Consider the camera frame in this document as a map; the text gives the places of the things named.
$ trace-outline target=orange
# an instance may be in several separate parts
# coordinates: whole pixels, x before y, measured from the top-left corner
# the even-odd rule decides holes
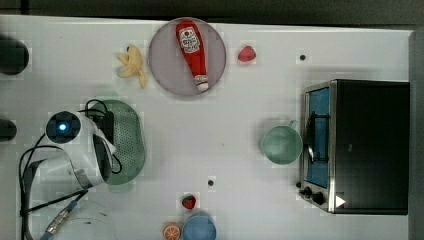
[[[163,230],[163,235],[166,240],[178,240],[180,238],[180,229],[177,227],[177,224],[170,223]]]

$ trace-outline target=red fruit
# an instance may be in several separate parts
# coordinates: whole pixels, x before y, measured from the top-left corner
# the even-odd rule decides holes
[[[196,198],[193,197],[192,195],[187,196],[183,199],[182,204],[183,204],[183,207],[187,208],[188,210],[191,210],[196,205]]]
[[[255,59],[255,57],[256,57],[256,52],[251,46],[244,47],[238,55],[238,59],[241,62],[252,61],[253,59]]]

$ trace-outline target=toaster oven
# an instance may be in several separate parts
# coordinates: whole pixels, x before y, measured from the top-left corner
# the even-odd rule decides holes
[[[304,97],[302,198],[335,214],[406,215],[409,83],[337,79]]]

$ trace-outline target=blue light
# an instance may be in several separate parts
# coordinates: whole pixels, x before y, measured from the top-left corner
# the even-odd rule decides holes
[[[60,124],[59,125],[59,129],[62,130],[62,131],[65,131],[66,125],[65,124]]]

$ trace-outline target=green strainer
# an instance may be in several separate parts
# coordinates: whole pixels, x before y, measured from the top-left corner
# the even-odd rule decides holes
[[[121,161],[120,173],[111,174],[107,184],[119,185],[134,179],[143,168],[146,160],[143,129],[137,113],[128,104],[118,100],[104,100],[108,111],[114,115],[113,145],[115,156]],[[99,103],[92,109],[104,110]],[[113,159],[113,169],[119,169],[119,164]]]

